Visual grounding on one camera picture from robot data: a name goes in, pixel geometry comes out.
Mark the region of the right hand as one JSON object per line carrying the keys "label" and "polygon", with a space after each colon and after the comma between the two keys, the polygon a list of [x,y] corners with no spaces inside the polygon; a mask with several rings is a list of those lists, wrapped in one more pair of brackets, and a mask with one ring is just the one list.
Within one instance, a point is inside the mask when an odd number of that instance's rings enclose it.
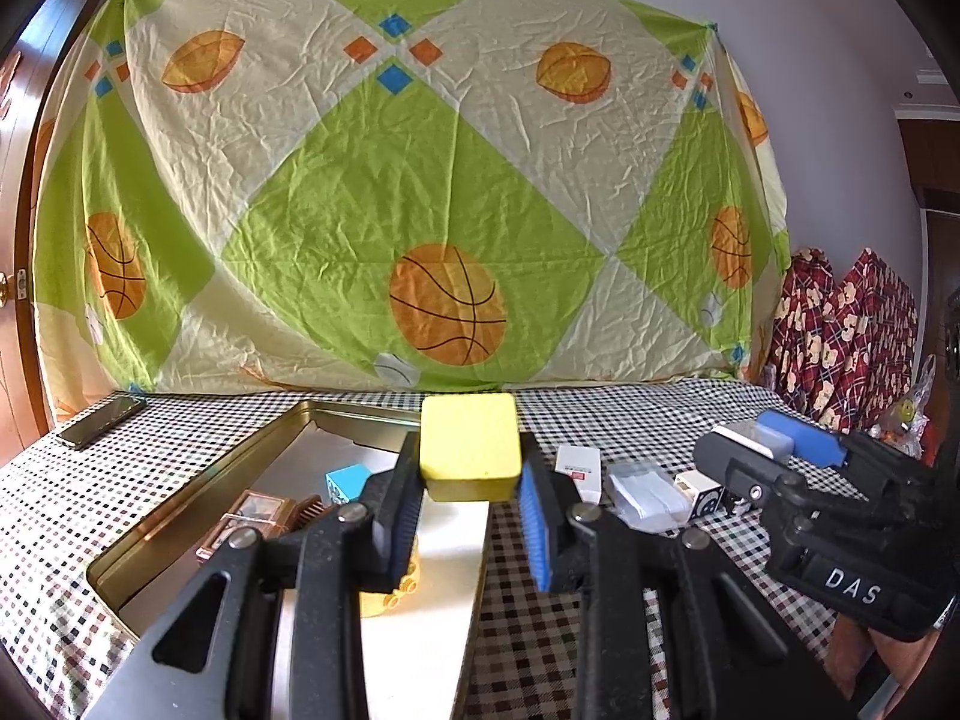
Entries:
{"label": "right hand", "polygon": [[918,678],[939,637],[940,629],[934,629],[924,639],[900,642],[839,614],[828,644],[825,670],[841,694],[851,699],[857,675],[869,656],[877,653],[896,684],[896,690],[882,712],[882,715],[887,715]]}

